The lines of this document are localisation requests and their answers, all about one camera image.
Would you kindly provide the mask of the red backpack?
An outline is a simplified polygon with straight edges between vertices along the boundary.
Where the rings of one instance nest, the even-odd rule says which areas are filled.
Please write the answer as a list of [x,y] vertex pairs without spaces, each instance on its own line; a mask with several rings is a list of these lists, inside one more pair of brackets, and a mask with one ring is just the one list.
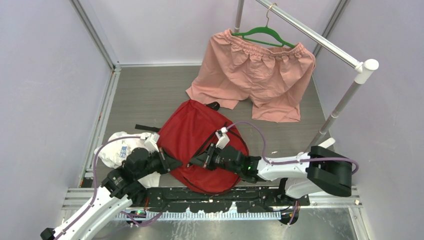
[[137,124],[135,129],[156,132],[160,135],[158,146],[182,166],[171,175],[190,190],[220,195],[228,192],[240,182],[240,177],[230,171],[217,168],[207,170],[190,165],[191,158],[203,153],[211,143],[217,142],[215,132],[232,124],[232,121],[218,112],[220,104],[203,104],[195,100],[183,102],[161,127]]

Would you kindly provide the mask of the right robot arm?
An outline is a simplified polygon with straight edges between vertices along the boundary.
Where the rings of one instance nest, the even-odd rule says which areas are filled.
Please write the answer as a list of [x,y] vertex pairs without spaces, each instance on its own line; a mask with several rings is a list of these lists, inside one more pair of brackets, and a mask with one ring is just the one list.
[[304,195],[321,191],[349,197],[352,175],[358,170],[354,160],[319,145],[296,156],[264,158],[245,155],[232,146],[219,149],[212,144],[189,162],[209,171],[231,172],[252,184],[281,179],[283,188],[277,192],[277,198],[286,206]]

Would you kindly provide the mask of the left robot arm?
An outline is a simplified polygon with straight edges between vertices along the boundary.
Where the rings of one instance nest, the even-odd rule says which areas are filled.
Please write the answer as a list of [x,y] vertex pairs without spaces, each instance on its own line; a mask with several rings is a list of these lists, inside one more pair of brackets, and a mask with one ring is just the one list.
[[149,152],[145,148],[135,148],[121,166],[107,174],[93,196],[76,213],[56,228],[43,230],[41,239],[93,239],[121,211],[145,202],[147,189],[139,179],[152,173],[167,174],[182,164],[162,149]]

